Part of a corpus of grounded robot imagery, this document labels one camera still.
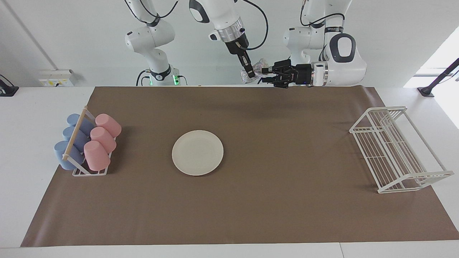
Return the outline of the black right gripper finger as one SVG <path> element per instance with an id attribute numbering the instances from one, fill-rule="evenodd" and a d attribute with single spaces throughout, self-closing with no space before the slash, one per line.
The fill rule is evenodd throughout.
<path id="1" fill-rule="evenodd" d="M 247 73 L 248 77 L 254 78 L 255 72 L 254 72 L 253 66 L 251 65 L 251 60 L 248 56 L 248 53 L 245 50 L 241 50 L 238 53 L 238 58 L 245 72 Z"/>

